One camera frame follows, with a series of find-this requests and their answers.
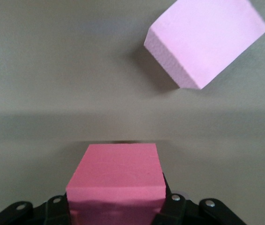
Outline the light pink foam cube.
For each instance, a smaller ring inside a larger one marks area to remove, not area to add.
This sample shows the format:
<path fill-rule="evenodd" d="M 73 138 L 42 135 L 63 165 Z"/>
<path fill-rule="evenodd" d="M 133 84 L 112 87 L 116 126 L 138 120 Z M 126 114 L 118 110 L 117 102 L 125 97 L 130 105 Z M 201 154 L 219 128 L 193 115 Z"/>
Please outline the light pink foam cube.
<path fill-rule="evenodd" d="M 180 88 L 202 89 L 264 33 L 250 0 L 176 0 L 144 46 Z"/>

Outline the red foam cube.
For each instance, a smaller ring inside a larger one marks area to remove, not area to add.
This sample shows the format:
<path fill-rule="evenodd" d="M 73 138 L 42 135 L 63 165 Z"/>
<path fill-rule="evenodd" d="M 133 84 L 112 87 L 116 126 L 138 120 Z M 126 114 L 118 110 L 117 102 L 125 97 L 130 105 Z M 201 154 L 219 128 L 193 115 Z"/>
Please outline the red foam cube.
<path fill-rule="evenodd" d="M 156 145 L 89 145 L 66 195 L 72 225 L 151 225 L 166 197 Z"/>

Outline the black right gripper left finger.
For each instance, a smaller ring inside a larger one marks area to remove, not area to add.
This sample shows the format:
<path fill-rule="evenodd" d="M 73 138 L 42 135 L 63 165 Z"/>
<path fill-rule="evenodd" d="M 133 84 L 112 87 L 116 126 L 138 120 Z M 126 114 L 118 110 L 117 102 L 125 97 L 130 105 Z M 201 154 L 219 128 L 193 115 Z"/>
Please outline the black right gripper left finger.
<path fill-rule="evenodd" d="M 0 212 L 0 225 L 72 225 L 66 195 L 56 195 L 34 207 L 19 201 Z"/>

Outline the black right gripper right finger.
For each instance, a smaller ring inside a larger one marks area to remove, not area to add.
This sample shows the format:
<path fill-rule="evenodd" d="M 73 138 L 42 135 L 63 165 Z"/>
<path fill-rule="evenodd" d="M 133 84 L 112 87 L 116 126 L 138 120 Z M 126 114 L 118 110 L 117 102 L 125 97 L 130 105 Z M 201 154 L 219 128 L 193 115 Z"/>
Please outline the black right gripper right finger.
<path fill-rule="evenodd" d="M 215 198 L 195 204 L 179 193 L 173 193 L 164 178 L 166 198 L 151 225 L 246 225 L 228 206 Z"/>

